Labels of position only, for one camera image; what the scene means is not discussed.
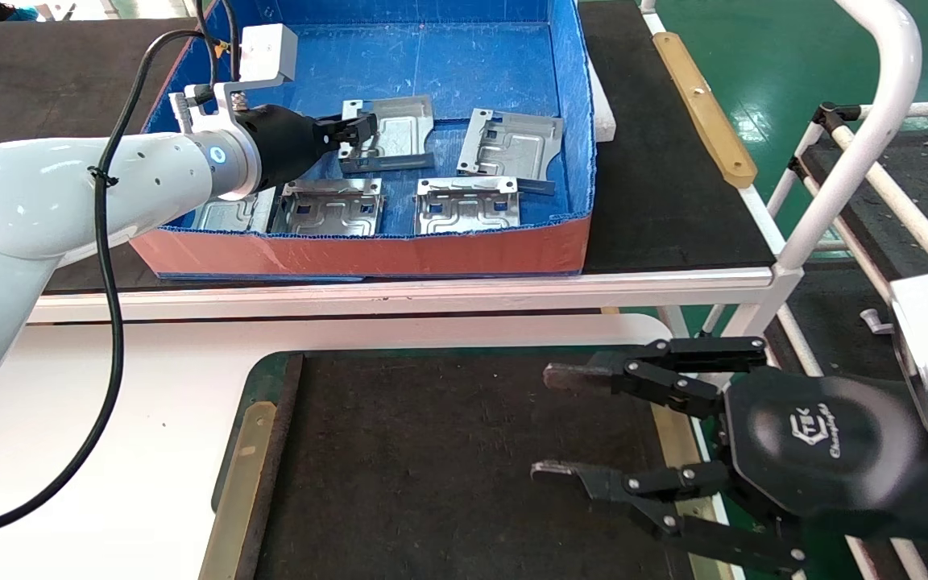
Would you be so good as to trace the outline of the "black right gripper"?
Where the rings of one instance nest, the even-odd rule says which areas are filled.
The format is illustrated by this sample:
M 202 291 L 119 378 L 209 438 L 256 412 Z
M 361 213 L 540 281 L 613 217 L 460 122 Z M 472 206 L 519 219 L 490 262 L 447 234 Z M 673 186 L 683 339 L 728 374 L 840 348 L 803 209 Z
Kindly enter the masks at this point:
M 763 338 L 657 339 L 598 351 L 583 364 L 551 362 L 544 385 L 628 394 L 698 419 L 726 408 L 737 473 L 778 507 L 841 535 L 928 543 L 928 430 L 907 386 L 806 377 L 766 363 Z M 700 378 L 725 372 L 748 372 L 725 396 Z M 653 539 L 697 557 L 773 575 L 806 568 L 806 551 L 791 536 L 678 510 L 681 502 L 737 491 L 735 470 L 721 460 L 642 473 L 541 460 L 530 476 L 577 480 L 591 503 L 625 513 Z

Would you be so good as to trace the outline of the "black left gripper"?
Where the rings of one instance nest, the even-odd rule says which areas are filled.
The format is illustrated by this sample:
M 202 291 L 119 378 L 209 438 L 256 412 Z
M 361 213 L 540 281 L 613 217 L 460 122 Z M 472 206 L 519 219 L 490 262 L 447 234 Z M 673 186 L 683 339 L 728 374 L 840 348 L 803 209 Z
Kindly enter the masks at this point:
M 237 122 L 250 133 L 260 159 L 255 193 L 300 179 L 323 155 L 338 148 L 333 137 L 358 137 L 354 142 L 339 143 L 338 161 L 376 156 L 375 114 L 313 118 L 277 104 L 262 104 L 239 111 Z

